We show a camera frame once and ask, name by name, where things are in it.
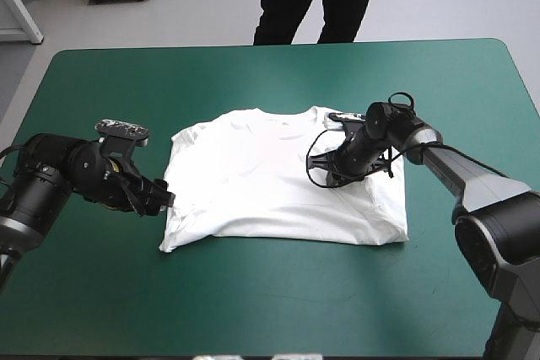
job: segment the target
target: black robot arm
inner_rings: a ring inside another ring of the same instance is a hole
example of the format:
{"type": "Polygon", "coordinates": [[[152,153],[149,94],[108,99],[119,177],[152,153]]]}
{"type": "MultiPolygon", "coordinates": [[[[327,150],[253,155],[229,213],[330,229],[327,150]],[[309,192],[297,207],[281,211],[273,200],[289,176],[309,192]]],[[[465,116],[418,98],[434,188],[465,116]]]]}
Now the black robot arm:
{"type": "Polygon", "coordinates": [[[20,152],[13,183],[0,199],[0,288],[21,255],[41,244],[72,192],[140,216],[172,207],[167,183],[142,176],[132,161],[135,147],[148,142],[148,129],[114,120],[95,129],[98,141],[38,134],[7,150],[20,152]]]}
{"type": "Polygon", "coordinates": [[[334,114],[346,133],[335,151],[306,157],[306,169],[327,171],[325,187],[390,170],[394,147],[423,164],[456,198],[452,222],[459,248],[488,295],[501,307],[484,357],[540,358],[540,196],[517,180],[442,143],[410,104],[374,103],[365,116],[334,114]]]}

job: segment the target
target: black cable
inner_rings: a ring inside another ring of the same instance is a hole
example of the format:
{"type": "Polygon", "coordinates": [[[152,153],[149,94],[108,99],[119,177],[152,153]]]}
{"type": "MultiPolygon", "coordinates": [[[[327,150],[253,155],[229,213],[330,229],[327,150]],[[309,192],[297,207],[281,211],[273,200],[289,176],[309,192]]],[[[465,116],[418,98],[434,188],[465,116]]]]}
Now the black cable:
{"type": "MultiPolygon", "coordinates": [[[[24,150],[24,145],[12,145],[11,147],[5,148],[2,152],[0,152],[0,159],[5,158],[7,155],[9,155],[12,152],[24,150]]],[[[0,176],[0,185],[5,185],[7,188],[11,190],[11,185],[3,179],[2,176],[0,176]]]]}

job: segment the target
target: gray floor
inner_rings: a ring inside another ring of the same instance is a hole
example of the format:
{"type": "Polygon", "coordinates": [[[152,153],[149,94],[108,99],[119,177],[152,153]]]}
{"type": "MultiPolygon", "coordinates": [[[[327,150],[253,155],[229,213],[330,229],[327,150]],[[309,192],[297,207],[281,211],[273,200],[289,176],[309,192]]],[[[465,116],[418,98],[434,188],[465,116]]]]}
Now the gray floor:
{"type": "MultiPolygon", "coordinates": [[[[0,147],[12,142],[58,51],[248,45],[261,12],[259,0],[146,0],[101,5],[83,0],[25,1],[46,40],[40,46],[0,47],[0,117],[7,109],[0,122],[0,147]],[[22,57],[29,55],[25,51],[29,48],[34,50],[31,58],[22,57]]],[[[538,108],[539,20],[540,0],[371,0],[357,41],[499,38],[509,47],[538,108]]],[[[315,0],[294,42],[315,42],[321,27],[321,0],[315,0]]]]}

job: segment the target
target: folded t-shirt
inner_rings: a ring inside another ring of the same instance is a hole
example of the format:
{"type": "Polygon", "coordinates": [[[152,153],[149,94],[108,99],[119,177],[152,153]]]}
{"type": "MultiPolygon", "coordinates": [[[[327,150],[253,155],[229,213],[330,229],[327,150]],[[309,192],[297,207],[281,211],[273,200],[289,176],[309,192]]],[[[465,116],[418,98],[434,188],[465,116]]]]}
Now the folded t-shirt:
{"type": "MultiPolygon", "coordinates": [[[[165,180],[176,199],[159,248],[171,252],[209,235],[346,244],[407,240],[401,158],[392,164],[392,179],[380,172],[337,189],[309,181],[305,155],[333,111],[235,110],[174,135],[165,180]]],[[[343,132],[327,132],[311,154],[335,149],[343,139],[343,132]]],[[[325,182],[326,172],[311,174],[325,182]]]]}

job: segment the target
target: green table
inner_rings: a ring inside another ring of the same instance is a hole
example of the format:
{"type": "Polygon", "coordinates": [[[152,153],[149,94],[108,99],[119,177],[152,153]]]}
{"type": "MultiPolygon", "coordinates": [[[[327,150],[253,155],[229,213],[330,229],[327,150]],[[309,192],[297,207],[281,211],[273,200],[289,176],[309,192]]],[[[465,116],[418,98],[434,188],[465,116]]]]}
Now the green table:
{"type": "MultiPolygon", "coordinates": [[[[497,40],[64,51],[17,141],[95,138],[105,117],[140,123],[153,134],[135,161],[160,177],[170,137],[198,121],[364,111],[396,91],[447,143],[540,189],[537,112],[497,40]]],[[[498,303],[456,246],[450,194],[411,164],[406,187],[406,244],[206,238],[169,255],[163,213],[72,196],[0,298],[0,354],[479,356],[498,303]]]]}

